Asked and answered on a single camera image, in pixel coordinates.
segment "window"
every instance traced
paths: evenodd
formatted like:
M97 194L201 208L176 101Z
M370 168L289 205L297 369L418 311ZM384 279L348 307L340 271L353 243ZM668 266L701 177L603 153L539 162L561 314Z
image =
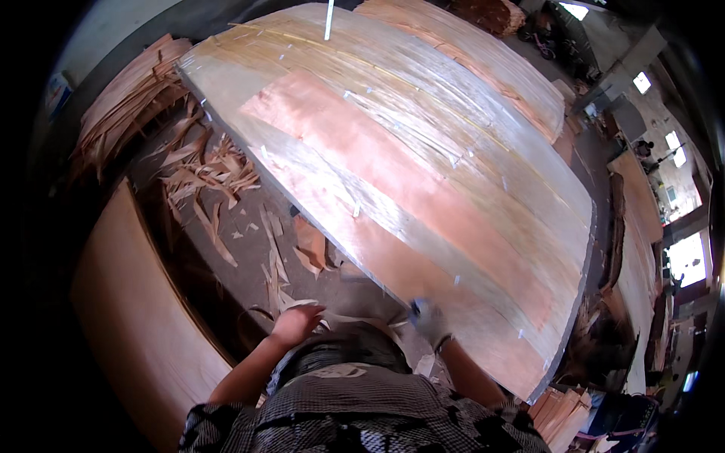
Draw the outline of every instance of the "window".
M643 72L640 72L639 74L637 74L637 76L634 78L633 82L634 82L634 86L637 87L637 89L639 90L639 92L641 94L647 93L647 90L649 90L650 86L652 86L650 79L648 79L647 76Z
M568 4L568 3L562 3L562 2L559 2L559 4L562 7L564 7L564 9L569 11L572 16L576 17L579 20L583 20L584 16L586 16L587 12L589 12L589 8L587 8L587 7L582 7L579 5L572 5L572 4Z
M697 380L697 377L700 375L698 371L693 371L692 373L687 373L687 377L684 379L684 384L682 384L682 391L690 391L692 390L692 386L695 384L695 381Z
M665 140L667 140L669 149L678 149L680 147L679 138L677 138L677 133L674 130L665 136Z
M677 194L675 193L675 188L672 186L669 186L667 188L667 199L670 201L670 203L674 203L677 200Z
M675 167L677 168L680 168L685 162L687 162L687 156L684 155L682 146L675 151L675 155L672 156L672 160L675 162Z
M673 149L677 150L672 156L672 160L675 163L675 167L680 168L685 162L687 162L687 156L685 156L682 145L679 142L679 138L677 138L677 133L673 130L665 136L665 140L667 140L667 146L669 147L668 151Z

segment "wooden board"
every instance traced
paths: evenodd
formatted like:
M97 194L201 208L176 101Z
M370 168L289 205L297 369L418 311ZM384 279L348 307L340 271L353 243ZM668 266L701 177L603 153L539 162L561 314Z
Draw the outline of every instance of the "wooden board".
M566 453L591 408L592 398L582 388L562 393L547 387L539 401L529 408L529 416L551 451Z
M628 394L644 394L645 351L650 337L655 297L655 263L652 248L644 234L638 229L635 214L627 204L624 215L624 240L622 245L622 264L619 277L604 301L618 319L625 320L631 326L631 341L639 335L637 348L631 369L627 375L624 391Z
M634 216L638 228L648 244L662 240L662 223L660 208L652 192L647 175L631 149L627 149L619 157L607 165L611 172L619 173L624 178L624 198L627 210Z
M127 179L86 242L70 299L136 427L158 450L175 451L186 414L233 360L169 279Z
M400 301L437 300L477 363L527 399L579 300L589 195L470 71L341 9L323 41L325 10L211 37L183 78L355 265Z
M451 8L470 23L496 36L509 36L526 21L526 14L508 0L454 0Z
M500 39L424 0L367 0L355 12L419 37L470 70L511 102L549 143L561 134L563 95Z

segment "wall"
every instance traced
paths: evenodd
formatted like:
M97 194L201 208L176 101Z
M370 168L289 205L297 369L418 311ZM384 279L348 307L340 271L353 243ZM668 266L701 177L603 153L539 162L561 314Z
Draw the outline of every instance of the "wall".
M669 146L665 140L665 135L671 131L677 133L677 138L681 144L684 144L684 153L687 162L682 167L677 168L671 159L665 159L660 163L658 171L654 172L655 179L661 180L663 187L657 189L657 195L660 199L660 205L665 207L666 214L674 211L674 207L679 215L685 215L694 208L700 206L700 195L695 187L692 179L692 172L696 170L693 165L695 158L693 152L696 152L695 145L690 140L685 129L665 107L660 93L659 83L648 71L645 70L652 86L645 94L640 94L633 83L625 91L625 96L639 110L642 119L647 126L647 132L642 135L642 140L652 141L655 148L652 150L652 158L656 161L661 157L665 157L668 153ZM668 202L666 189L674 187L677 194L677 201L670 207Z
M65 45L53 73L78 85L126 36L180 0L97 0Z

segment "bright window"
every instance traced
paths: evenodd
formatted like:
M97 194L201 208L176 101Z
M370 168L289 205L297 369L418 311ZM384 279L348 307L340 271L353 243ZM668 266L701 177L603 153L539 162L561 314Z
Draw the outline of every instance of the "bright window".
M705 250L699 233L670 246L667 255L672 277L679 279L684 275L683 288L705 278Z
M693 371L692 373L688 373L687 377L684 379L684 384L682 384L682 391L690 391L692 390L692 386L695 384L695 381L697 380L697 377L700 373L698 371Z
M685 162L687 162L687 156L684 155L682 146L675 151L675 155L672 156L672 160L675 162L675 167L677 168L680 168Z
M669 186L667 188L667 199L670 201L670 203L674 203L675 200L677 200L677 193L675 193L675 188L672 186Z
M652 86L650 79L648 79L647 76L643 72L640 72L639 74L637 74L637 76L634 78L633 82L634 82L634 86L636 86L637 89L639 90L639 92L642 94L647 93L647 90L649 90L650 86Z
M679 138L677 138L677 133L674 130L665 136L665 140L667 140L669 149L678 149L680 147Z
M580 5L572 5L568 3L562 3L561 1L559 4L564 7L567 11L571 13L572 16L576 17L579 20L583 20L584 16L587 15L587 12L589 12L589 8L583 7Z

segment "white tape piece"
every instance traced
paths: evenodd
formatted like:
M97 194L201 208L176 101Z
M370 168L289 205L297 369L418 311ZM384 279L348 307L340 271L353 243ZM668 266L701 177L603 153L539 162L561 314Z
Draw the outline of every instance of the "white tape piece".
M325 41L330 41L330 28L332 28L332 10L335 7L335 0L327 2L327 20L325 21Z

